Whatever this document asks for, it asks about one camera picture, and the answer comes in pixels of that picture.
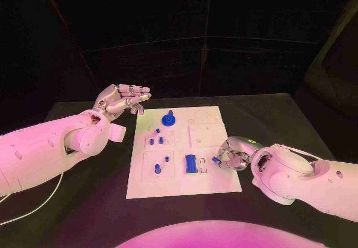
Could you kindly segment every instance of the robotic arm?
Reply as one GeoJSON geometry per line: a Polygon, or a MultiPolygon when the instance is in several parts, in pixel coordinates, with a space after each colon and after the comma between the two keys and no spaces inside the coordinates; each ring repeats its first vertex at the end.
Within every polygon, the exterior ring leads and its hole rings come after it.
{"type": "Polygon", "coordinates": [[[238,171],[251,165],[252,184],[277,203],[290,205],[300,199],[319,211],[358,222],[358,165],[322,160],[284,145],[264,147],[238,136],[226,139],[212,160],[238,171]],[[317,160],[309,163],[293,152],[317,160]],[[224,153],[229,161],[222,162],[224,153]]]}
{"type": "Polygon", "coordinates": [[[123,141],[125,128],[110,122],[125,109],[143,115],[138,103],[150,98],[148,91],[141,86],[110,85],[91,110],[0,136],[0,196],[50,180],[97,155],[108,140],[123,141]]]}

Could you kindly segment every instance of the black tablecloth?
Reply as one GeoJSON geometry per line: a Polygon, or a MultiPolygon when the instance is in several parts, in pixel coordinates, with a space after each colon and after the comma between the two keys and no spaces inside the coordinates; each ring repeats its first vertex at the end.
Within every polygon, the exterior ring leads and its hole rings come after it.
{"type": "MultiPolygon", "coordinates": [[[[46,120],[75,115],[92,104],[56,103],[46,120]]],[[[289,94],[150,99],[143,105],[147,109],[218,105],[228,136],[267,146],[284,144],[333,160],[289,94]]],[[[358,223],[320,213],[299,200],[290,206],[276,203],[251,184],[250,169],[238,172],[242,192],[125,199],[135,119],[125,111],[115,120],[127,127],[123,143],[110,141],[104,151],[65,172],[58,192],[34,214],[0,226],[1,247],[114,247],[159,227],[198,220],[265,225],[329,247],[355,244],[358,223]]],[[[1,221],[36,208],[56,181],[58,177],[7,198],[1,221]]]]}

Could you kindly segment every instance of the white cable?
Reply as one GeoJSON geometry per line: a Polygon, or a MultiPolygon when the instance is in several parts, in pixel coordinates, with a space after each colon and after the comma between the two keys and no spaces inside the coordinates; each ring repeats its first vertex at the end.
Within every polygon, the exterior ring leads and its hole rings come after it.
{"type": "Polygon", "coordinates": [[[10,196],[11,194],[8,194],[1,200],[0,200],[0,203],[4,201],[4,199],[10,196]]]}
{"type": "Polygon", "coordinates": [[[3,223],[0,223],[0,226],[4,225],[4,224],[7,224],[7,223],[10,223],[10,222],[13,222],[13,221],[16,221],[16,220],[19,220],[19,219],[21,219],[21,218],[26,217],[26,216],[29,216],[33,212],[36,212],[36,211],[42,208],[42,206],[46,204],[46,202],[49,201],[50,197],[53,196],[53,194],[55,194],[55,192],[56,192],[56,190],[58,190],[58,186],[59,186],[59,183],[60,183],[60,180],[62,180],[62,176],[63,176],[63,173],[60,173],[60,177],[59,177],[59,180],[58,180],[56,188],[55,188],[55,190],[53,190],[53,192],[52,192],[49,198],[47,198],[46,201],[39,205],[39,207],[37,207],[32,212],[29,212],[27,214],[24,214],[23,216],[20,216],[20,217],[17,217],[17,218],[14,218],[14,219],[11,219],[11,220],[4,221],[3,223]]]}
{"type": "Polygon", "coordinates": [[[302,151],[302,150],[299,150],[299,149],[296,149],[296,148],[291,148],[291,147],[289,147],[289,146],[278,145],[278,144],[274,144],[273,146],[286,148],[286,149],[289,149],[289,150],[291,150],[291,151],[294,151],[294,152],[297,152],[297,153],[300,153],[300,154],[303,154],[303,155],[307,155],[307,156],[313,157],[313,158],[317,159],[317,160],[322,160],[322,158],[313,156],[310,153],[307,153],[307,152],[304,152],[304,151],[302,151]]]}

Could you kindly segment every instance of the white board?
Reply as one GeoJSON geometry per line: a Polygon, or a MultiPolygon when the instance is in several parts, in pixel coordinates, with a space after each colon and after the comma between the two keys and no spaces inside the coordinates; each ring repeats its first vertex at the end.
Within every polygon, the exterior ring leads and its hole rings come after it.
{"type": "Polygon", "coordinates": [[[237,171],[219,168],[211,160],[226,138],[218,106],[146,110],[137,117],[125,198],[241,192],[237,171]],[[169,110],[176,122],[166,127],[161,117],[169,110]],[[186,173],[189,154],[196,157],[198,173],[186,173]]]}

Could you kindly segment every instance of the robotic hand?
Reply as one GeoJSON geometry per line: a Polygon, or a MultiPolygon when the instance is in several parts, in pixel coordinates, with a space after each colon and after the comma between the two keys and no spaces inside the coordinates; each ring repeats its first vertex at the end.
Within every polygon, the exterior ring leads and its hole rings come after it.
{"type": "Polygon", "coordinates": [[[0,196],[29,189],[97,155],[108,140],[121,142],[125,128],[110,123],[125,109],[143,115],[150,89],[110,85],[94,108],[81,114],[0,136],[0,196]]]}
{"type": "Polygon", "coordinates": [[[294,148],[274,144],[264,147],[255,141],[231,136],[218,156],[221,168],[242,170],[251,164],[252,184],[277,203],[290,205],[294,199],[319,211],[358,222],[358,165],[322,160],[294,148]],[[296,153],[310,156],[310,162],[296,153]],[[221,161],[226,153],[229,161],[221,161]]]}

